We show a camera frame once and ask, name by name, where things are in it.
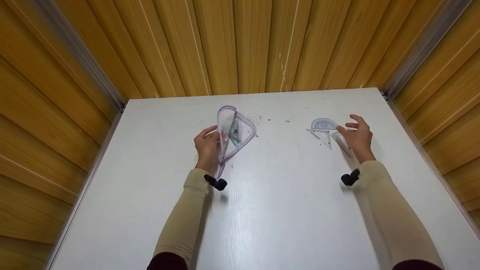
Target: white tabletop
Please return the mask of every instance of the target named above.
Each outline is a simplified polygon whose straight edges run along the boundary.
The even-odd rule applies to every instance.
[[[130,100],[68,228],[55,270],[146,269],[195,165],[193,138],[236,106],[258,137],[226,165],[205,210],[198,270],[379,269],[350,172],[305,129],[362,115],[376,157],[424,223],[447,269],[478,269],[480,243],[376,88]]]

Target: wooden wall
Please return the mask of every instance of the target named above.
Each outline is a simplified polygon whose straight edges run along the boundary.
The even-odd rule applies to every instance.
[[[384,88],[446,0],[55,0],[126,98]]]
[[[480,1],[394,100],[480,227]]]
[[[0,25],[0,268],[41,269],[117,112],[29,1]]]

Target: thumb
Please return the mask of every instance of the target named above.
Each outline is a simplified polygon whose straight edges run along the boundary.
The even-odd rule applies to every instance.
[[[347,137],[348,131],[341,125],[336,126],[336,130],[344,137]]]

